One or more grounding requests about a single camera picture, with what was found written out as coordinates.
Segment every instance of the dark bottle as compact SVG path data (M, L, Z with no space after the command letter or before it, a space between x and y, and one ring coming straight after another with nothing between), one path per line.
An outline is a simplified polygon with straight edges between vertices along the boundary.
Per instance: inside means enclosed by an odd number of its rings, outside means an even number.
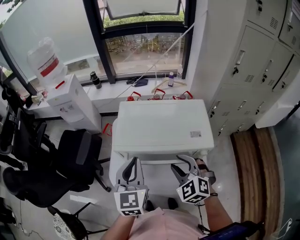
M94 71L90 73L90 79L97 89L100 89L102 87L101 82Z

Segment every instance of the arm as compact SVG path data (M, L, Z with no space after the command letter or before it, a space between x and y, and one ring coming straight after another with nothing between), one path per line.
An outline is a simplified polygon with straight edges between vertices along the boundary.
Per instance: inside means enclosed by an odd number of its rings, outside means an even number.
M196 162L198 165L204 164L204 162L200 160L197 160ZM215 193L215 190L211 186L210 193ZM206 198L204 203L208 225L211 231L217 231L233 223L217 196L210 196L209 198Z
M118 216L101 240L127 240L134 221L135 217Z

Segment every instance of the black shoe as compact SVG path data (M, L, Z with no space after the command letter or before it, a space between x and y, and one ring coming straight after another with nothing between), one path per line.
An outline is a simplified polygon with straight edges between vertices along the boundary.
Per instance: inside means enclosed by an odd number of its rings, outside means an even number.
M169 209L174 210L174 209L178 208L178 203L176 202L176 200L174 198L169 197L168 198L168 206L169 206Z
M147 200L145 210L148 211L148 212L151 212L151 211L154 210L154 206L153 206L153 204L152 204L152 202L150 200Z

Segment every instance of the locker vent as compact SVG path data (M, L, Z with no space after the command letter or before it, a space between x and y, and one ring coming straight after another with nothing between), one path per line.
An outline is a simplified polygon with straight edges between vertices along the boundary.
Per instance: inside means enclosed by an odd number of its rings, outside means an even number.
M270 26L271 26L272 28L276 29L276 28L277 28L277 25L278 25L278 21L277 21L274 17L272 17L272 18L271 18L271 22L270 22Z
M293 36L293 38L292 38L292 44L295 45L295 43L296 43L296 37Z
M254 78L254 75L248 75L245 79L245 82L250 83L250 82L252 82L253 78Z
M272 86L274 82L275 82L274 80L270 80L268 86Z
M227 116L230 112L223 112L222 116Z

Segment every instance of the pink shirt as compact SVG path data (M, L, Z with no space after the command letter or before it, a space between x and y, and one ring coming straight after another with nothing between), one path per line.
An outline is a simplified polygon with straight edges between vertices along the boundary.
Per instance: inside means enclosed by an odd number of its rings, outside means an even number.
M198 240L205 236L198 223L191 214L157 208L135 220L129 240Z

